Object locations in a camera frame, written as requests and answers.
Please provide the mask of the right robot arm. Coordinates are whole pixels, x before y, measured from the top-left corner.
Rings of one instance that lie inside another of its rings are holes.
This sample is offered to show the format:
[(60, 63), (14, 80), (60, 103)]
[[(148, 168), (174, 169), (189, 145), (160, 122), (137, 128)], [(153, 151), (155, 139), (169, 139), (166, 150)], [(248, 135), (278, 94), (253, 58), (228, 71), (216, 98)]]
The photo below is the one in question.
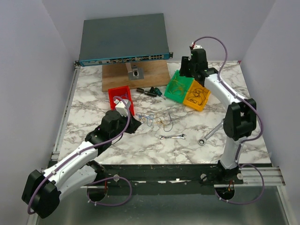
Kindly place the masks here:
[(233, 178), (231, 170), (238, 167), (240, 151), (249, 136), (256, 129), (256, 102), (245, 99), (231, 88), (219, 71), (208, 66), (206, 51), (203, 48), (190, 50), (191, 56), (181, 58), (180, 76), (192, 77), (208, 89), (226, 109), (223, 130), (227, 136), (225, 149), (216, 171), (218, 182), (225, 184)]

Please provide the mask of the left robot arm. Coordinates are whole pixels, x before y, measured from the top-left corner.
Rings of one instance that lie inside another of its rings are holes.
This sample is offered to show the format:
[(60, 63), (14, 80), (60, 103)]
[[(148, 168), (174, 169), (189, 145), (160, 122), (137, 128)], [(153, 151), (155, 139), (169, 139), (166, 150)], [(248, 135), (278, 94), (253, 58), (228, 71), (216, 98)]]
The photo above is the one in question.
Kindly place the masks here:
[(34, 170), (29, 174), (22, 194), (22, 200), (28, 205), (27, 213), (46, 218), (64, 197), (79, 187), (105, 184), (110, 178), (104, 176), (94, 159), (107, 150), (113, 140), (124, 133), (135, 133), (140, 125), (132, 114), (107, 111), (100, 125), (87, 134), (77, 149), (43, 172)]

